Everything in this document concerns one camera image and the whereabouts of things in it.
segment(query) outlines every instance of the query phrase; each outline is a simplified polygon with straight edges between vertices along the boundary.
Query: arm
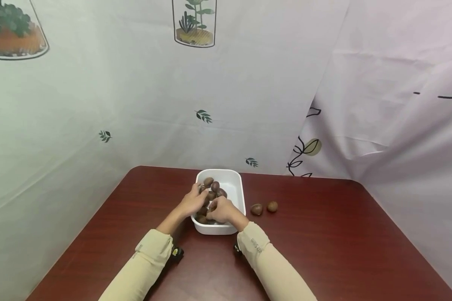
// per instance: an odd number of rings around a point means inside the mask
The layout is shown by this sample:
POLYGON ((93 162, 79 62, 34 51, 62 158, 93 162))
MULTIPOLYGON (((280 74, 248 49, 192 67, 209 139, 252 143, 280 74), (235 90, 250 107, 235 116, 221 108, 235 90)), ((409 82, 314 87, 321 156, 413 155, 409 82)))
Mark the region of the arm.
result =
POLYGON ((264 231, 250 222, 231 201, 220 198, 214 200, 211 206, 215 210, 207 218, 230 222, 239 231, 239 249, 257 274, 271 301, 317 300, 305 280, 270 243, 264 231))
POLYGON ((184 196, 164 221, 147 232, 134 255, 122 267, 99 301, 143 301, 165 267, 172 251, 171 234, 188 216, 199 210, 208 191, 198 193, 198 185, 184 196))

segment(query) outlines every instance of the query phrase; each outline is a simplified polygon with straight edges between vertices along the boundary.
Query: person's right hand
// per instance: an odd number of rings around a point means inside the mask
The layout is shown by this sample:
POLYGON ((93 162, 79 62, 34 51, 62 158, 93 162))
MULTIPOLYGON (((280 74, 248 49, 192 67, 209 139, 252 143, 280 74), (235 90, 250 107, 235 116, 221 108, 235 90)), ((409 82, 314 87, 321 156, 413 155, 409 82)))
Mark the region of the person's right hand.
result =
POLYGON ((213 211, 206 215, 207 219, 214 219, 218 222, 229 222, 240 232, 248 225, 249 219, 230 200, 226 199, 226 197, 220 196, 213 200, 209 208, 213 211))

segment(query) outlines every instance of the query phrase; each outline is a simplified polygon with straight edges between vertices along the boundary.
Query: hand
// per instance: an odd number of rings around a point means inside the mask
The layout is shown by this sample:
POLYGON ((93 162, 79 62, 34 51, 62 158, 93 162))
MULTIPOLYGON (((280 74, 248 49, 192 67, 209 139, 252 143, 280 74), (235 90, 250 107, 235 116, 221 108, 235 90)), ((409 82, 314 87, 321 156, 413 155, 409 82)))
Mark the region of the hand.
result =
POLYGON ((200 183, 193 184, 191 191, 182 198, 181 203, 176 207, 175 210, 177 210, 183 218, 193 215, 203 206, 204 199, 206 199, 206 196, 208 195, 208 190, 205 189, 199 194, 200 185, 200 183))
POLYGON ((213 200, 209 205, 209 209, 213 211, 206 215, 207 219, 214 219, 218 222, 229 222, 239 232, 243 231, 249 223, 249 219, 230 200, 226 199, 226 197, 220 196, 213 200))

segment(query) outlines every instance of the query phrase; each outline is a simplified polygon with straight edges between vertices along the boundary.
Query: white curtain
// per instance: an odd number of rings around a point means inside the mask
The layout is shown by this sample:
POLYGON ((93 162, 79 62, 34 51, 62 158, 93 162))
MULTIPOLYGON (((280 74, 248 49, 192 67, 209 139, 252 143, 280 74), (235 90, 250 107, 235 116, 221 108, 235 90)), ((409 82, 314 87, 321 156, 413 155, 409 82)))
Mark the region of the white curtain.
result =
POLYGON ((289 169, 363 184, 452 288, 452 0, 352 0, 313 108, 289 169))
POLYGON ((2 4, 46 37, 0 31, 0 300, 21 301, 137 165, 283 173, 349 1, 219 0, 210 48, 177 41, 171 1, 2 4))

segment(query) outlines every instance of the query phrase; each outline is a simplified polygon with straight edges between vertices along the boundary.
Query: person's left hand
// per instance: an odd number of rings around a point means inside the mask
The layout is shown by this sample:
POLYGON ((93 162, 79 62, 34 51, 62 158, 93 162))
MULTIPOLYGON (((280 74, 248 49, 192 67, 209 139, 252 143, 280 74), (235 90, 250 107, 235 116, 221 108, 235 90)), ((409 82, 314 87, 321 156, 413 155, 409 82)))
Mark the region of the person's left hand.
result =
POLYGON ((176 207, 176 210, 178 210, 183 218, 193 215, 203 206, 204 199, 208 195, 208 190, 205 189, 199 194, 199 186, 201 186, 201 183, 193 184, 191 191, 182 198, 181 203, 176 207))

